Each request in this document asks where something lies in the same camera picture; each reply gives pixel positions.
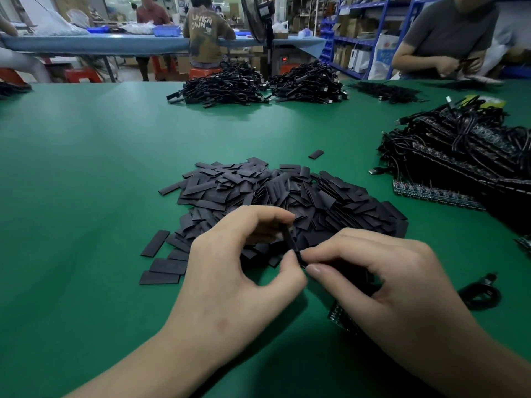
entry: blue plastic bin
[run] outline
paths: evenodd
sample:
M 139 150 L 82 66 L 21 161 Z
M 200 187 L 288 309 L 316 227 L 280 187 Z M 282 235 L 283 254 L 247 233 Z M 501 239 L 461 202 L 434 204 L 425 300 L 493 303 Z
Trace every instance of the blue plastic bin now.
M 87 28 L 87 31 L 90 33 L 107 33 L 109 32 L 109 27 L 107 25 L 105 26 L 98 26 L 96 28 Z
M 153 28 L 157 38 L 179 38 L 182 35 L 181 27 L 176 25 L 157 25 Z

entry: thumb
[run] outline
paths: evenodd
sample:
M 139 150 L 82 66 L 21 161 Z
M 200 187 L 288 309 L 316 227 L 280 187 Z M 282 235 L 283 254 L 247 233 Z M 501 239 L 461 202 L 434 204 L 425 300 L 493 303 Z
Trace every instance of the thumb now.
M 289 250 L 280 262 L 280 272 L 266 286 L 261 288 L 264 310 L 276 317 L 301 293 L 308 279 L 299 266 L 293 250 Z
M 381 305 L 355 287 L 337 269 L 325 264 L 309 264 L 306 271 L 335 297 L 362 328 L 373 323 L 380 313 Z

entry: worker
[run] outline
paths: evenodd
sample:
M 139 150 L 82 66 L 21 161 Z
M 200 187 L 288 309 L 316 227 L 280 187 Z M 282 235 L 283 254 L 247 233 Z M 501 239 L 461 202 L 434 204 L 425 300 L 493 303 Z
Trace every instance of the worker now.
M 5 32 L 9 36 L 19 35 L 17 29 L 4 19 L 2 14 L 0 14 L 0 31 Z M 42 84 L 51 83 L 50 75 L 42 62 L 35 57 L 2 47 L 3 42 L 1 37 L 2 35 L 0 35 L 0 68 L 10 68 L 15 71 L 29 73 L 35 77 L 37 82 Z
M 291 226 L 294 220 L 293 213 L 279 207 L 243 206 L 199 236 L 162 329 L 68 397 L 192 394 L 242 352 L 306 286 L 293 251 L 284 255 L 279 273 L 266 286 L 247 278 L 240 263 L 244 245 L 275 240 L 278 224 Z M 302 251 L 302 257 L 312 263 L 307 273 L 383 351 L 443 395 L 531 396 L 531 364 L 481 329 L 426 244 L 343 229 Z M 363 294 L 326 264 L 337 260 L 367 268 L 384 282 L 382 289 L 372 297 Z
M 131 3 L 131 11 L 127 14 L 127 20 L 130 22 L 136 21 L 136 9 L 138 8 L 138 5 L 136 5 L 134 2 Z
M 476 74 L 491 46 L 498 14 L 494 0 L 439 0 L 415 19 L 392 65 L 406 79 L 456 78 L 461 68 Z
M 136 21 L 139 24 L 147 24 L 153 22 L 154 25 L 169 25 L 170 20 L 168 13 L 153 0 L 141 0 L 142 5 L 136 9 Z M 164 61 L 168 71 L 171 69 L 171 56 L 164 56 Z M 148 64 L 149 57 L 136 57 L 136 62 L 142 74 L 143 81 L 149 81 L 148 78 Z
M 216 68 L 226 59 L 219 49 L 219 39 L 236 39 L 234 30 L 212 9 L 212 0 L 192 0 L 186 14 L 183 36 L 190 38 L 190 65 L 196 68 Z

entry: blue shelving rack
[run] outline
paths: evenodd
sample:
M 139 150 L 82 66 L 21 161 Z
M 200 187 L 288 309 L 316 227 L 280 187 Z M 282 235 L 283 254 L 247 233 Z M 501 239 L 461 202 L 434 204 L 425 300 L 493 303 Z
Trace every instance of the blue shelving rack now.
M 337 9 L 337 15 L 339 15 L 340 11 L 342 9 L 362 9 L 364 12 L 365 10 L 369 8 L 383 8 L 382 9 L 382 16 L 380 17 L 380 24 L 378 25 L 378 30 L 376 31 L 376 37 L 374 39 L 357 39 L 357 38 L 346 38 L 343 36 L 335 36 L 334 42 L 332 43 L 332 58 L 331 61 L 334 60 L 334 45 L 336 42 L 346 42 L 346 43 L 353 43 L 353 44 L 361 44 L 363 46 L 371 46 L 371 57 L 369 59 L 368 68 L 367 71 L 363 74 L 356 73 L 355 71 L 342 68 L 338 64 L 334 64 L 333 62 L 330 62 L 330 66 L 334 67 L 335 69 L 358 79 L 364 79 L 368 77 L 368 73 L 371 70 L 372 61 L 374 60 L 374 49 L 376 46 L 376 42 L 378 41 L 378 38 L 380 37 L 380 34 L 382 33 L 382 27 L 383 23 L 386 19 L 388 10 L 390 7 L 407 7 L 409 5 L 409 1 L 392 1 L 392 0 L 383 0 L 383 1 L 377 1 L 377 2 L 365 2 L 361 4 L 350 4 L 350 5 L 341 5 L 342 0 L 339 0 L 339 7 Z
M 400 38 L 398 39 L 397 47 L 400 46 L 404 36 L 406 35 L 409 26 L 413 18 L 416 18 L 418 14 L 421 13 L 424 4 L 429 2 L 435 2 L 439 0 L 411 0 L 409 4 L 409 9 L 407 11 L 406 17 L 404 19 L 404 24 L 402 25 L 402 30 L 400 32 Z M 526 1 L 526 0 L 497 0 L 497 1 Z M 393 67 L 389 66 L 389 71 L 387 73 L 387 79 L 391 78 Z M 507 75 L 510 77 L 516 78 L 531 78 L 531 68 L 529 67 L 506 67 L 504 69 Z
M 324 44 L 319 60 L 325 64 L 330 64 L 334 60 L 334 31 L 332 30 L 334 24 L 335 20 L 329 18 L 323 18 L 321 21 L 320 37 L 326 39 L 327 42 Z

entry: gray t-shirt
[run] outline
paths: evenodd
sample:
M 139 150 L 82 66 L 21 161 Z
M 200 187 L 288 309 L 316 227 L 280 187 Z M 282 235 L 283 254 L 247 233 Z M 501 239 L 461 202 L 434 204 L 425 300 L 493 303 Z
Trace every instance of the gray t-shirt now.
M 420 13 L 404 42 L 415 47 L 414 56 L 447 56 L 461 60 L 491 46 L 498 14 L 494 1 L 461 14 L 454 0 L 439 0 Z M 440 78 L 435 69 L 408 73 L 410 75 Z

